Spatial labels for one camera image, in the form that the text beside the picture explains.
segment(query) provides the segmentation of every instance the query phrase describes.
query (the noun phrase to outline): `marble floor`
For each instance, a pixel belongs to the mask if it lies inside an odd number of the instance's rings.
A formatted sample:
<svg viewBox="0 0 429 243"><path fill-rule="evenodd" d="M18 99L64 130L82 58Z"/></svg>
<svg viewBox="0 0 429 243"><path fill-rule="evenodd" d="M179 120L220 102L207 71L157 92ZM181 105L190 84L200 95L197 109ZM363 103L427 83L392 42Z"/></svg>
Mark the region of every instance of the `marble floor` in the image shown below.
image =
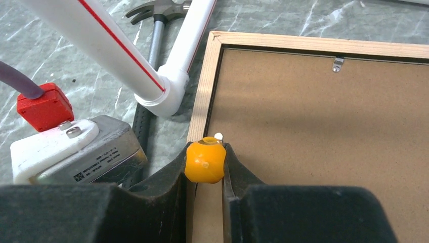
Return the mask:
<svg viewBox="0 0 429 243"><path fill-rule="evenodd" d="M147 56L152 19L133 26L124 14L148 1L101 2ZM210 30L223 30L429 44L428 12L427 6L383 0L218 0L205 36ZM176 20L165 29L161 64L182 21ZM150 174L175 158L185 145L205 39L194 59L180 112L158 118L151 131ZM37 84L55 82L70 100L76 119L106 114L133 122L136 102L130 90L15 0L0 2L0 60ZM36 131L16 113L18 93L0 84L0 94L0 184L7 184L12 181L11 143Z"/></svg>

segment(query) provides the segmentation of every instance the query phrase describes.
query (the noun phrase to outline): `red line on pipe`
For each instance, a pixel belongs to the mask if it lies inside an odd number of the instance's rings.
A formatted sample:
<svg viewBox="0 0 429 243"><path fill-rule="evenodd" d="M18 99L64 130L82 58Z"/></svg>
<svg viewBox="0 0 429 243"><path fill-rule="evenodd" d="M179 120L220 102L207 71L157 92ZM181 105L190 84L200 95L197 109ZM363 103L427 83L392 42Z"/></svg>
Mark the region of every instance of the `red line on pipe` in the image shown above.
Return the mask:
<svg viewBox="0 0 429 243"><path fill-rule="evenodd" d="M202 33L201 33L201 36L200 36L200 40L198 41L197 48L195 48L194 55L192 56L191 62L189 63L188 73L189 73L189 71L191 70L192 62L194 62L195 56L197 55L198 48L199 48L199 46L200 46L200 44L201 44L202 36L204 35L205 30L207 29L208 23L209 23L210 18L211 18L211 14L213 13L213 10L215 9L216 2L217 2L217 1L218 1L218 0L215 0L215 2L213 3L212 8L211 8L211 10L210 10L210 14L209 14L209 16L208 16L208 18L207 18L207 22L205 23L205 26L204 26L204 28L203 28L203 30L202 30Z"/></svg>
<svg viewBox="0 0 429 243"><path fill-rule="evenodd" d="M113 31L107 26L106 23L95 13L95 11L85 2L85 0L78 0L80 4L93 16L93 18L109 33L109 35L122 47L122 49L131 57L131 59L145 72L146 75L158 86L158 88L165 92L165 89L156 81L156 79L150 75L148 70L137 60L137 58L131 53L130 50L120 41L120 39L113 33Z"/></svg>

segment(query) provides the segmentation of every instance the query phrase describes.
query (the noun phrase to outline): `orange ball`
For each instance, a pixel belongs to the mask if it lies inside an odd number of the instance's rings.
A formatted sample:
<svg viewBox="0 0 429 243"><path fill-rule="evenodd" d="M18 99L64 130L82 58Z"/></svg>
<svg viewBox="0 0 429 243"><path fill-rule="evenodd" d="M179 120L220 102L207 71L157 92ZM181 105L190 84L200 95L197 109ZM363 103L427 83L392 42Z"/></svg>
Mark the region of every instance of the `orange ball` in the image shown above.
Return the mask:
<svg viewBox="0 0 429 243"><path fill-rule="evenodd" d="M226 154L222 142L214 137L191 143L186 150L186 177L194 183L219 182L225 175Z"/></svg>

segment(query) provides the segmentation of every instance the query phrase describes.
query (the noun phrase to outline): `red connector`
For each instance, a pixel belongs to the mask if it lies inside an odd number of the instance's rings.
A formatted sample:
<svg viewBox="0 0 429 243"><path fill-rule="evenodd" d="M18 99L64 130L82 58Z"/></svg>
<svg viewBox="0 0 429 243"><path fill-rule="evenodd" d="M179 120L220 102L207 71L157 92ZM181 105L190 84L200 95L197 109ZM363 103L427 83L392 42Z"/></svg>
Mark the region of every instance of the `red connector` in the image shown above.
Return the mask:
<svg viewBox="0 0 429 243"><path fill-rule="evenodd" d="M38 132L54 128L67 120L73 121L74 115L67 97L54 83L40 86L44 94L35 100L18 96L17 111Z"/></svg>

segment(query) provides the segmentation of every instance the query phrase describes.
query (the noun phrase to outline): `orange object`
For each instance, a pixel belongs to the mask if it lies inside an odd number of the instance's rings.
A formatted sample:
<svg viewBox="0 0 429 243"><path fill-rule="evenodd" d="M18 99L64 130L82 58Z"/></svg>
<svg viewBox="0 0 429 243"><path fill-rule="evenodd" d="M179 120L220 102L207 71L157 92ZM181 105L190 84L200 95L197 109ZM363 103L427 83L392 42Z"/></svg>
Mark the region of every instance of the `orange object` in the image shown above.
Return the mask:
<svg viewBox="0 0 429 243"><path fill-rule="evenodd" d="M66 120L73 121L74 115L70 102L54 83L40 86L44 94L35 100L18 96L17 111L38 132L58 126Z"/></svg>
<svg viewBox="0 0 429 243"><path fill-rule="evenodd" d="M191 143L186 150L186 177L195 183L219 182L225 175L226 154L222 142L214 137Z"/></svg>

